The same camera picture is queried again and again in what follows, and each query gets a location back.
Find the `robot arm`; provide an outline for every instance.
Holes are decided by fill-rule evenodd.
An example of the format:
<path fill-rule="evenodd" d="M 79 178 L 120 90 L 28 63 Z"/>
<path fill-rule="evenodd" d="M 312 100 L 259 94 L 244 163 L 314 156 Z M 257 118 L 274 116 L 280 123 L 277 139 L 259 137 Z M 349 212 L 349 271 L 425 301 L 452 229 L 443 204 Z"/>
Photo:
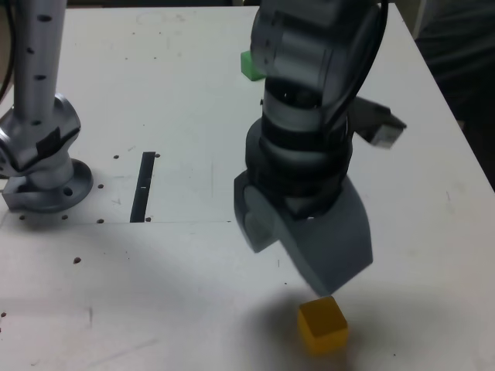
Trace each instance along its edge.
<path fill-rule="evenodd" d="M 2 193 L 12 210 L 57 212 L 91 190 L 90 169 L 68 155 L 80 131 L 76 111 L 55 94 L 67 0 L 18 0 L 14 106 L 0 119 Z"/>
<path fill-rule="evenodd" d="M 254 252 L 280 240 L 320 295 L 373 261 L 366 210 L 347 169 L 353 133 L 389 148 L 405 125 L 356 97 L 377 54 L 387 2 L 264 0 L 251 54 L 267 76 L 263 115 L 234 181 L 237 222 Z"/>

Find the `bolt hole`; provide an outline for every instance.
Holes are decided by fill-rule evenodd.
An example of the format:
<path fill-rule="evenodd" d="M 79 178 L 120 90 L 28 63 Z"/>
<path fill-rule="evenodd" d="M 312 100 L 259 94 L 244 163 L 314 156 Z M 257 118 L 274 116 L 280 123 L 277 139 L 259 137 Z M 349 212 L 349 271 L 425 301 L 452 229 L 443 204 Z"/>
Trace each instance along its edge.
<path fill-rule="evenodd" d="M 64 194 L 65 196 L 68 196 L 68 197 L 69 197 L 69 196 L 72 196 L 72 194 L 73 194 L 72 189 L 70 189 L 69 187 L 65 187 L 65 188 L 63 189 L 63 194 Z"/>
<path fill-rule="evenodd" d="M 52 20 L 52 17 L 50 17 L 49 15 L 46 15 L 46 14 L 40 14 L 40 15 L 38 15 L 37 19 L 40 22 L 49 22 Z"/>

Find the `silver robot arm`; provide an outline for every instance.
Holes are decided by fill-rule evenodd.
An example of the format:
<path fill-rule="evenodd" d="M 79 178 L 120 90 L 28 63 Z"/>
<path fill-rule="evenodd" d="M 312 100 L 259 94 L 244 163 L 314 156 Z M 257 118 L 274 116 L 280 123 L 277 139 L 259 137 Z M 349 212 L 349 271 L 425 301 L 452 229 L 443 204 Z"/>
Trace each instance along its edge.
<path fill-rule="evenodd" d="M 2 193 L 11 210 L 55 213 L 79 203 L 93 177 L 71 159 L 80 131 L 72 105 L 56 94 L 67 0 L 18 0 L 14 106 L 0 119 Z"/>

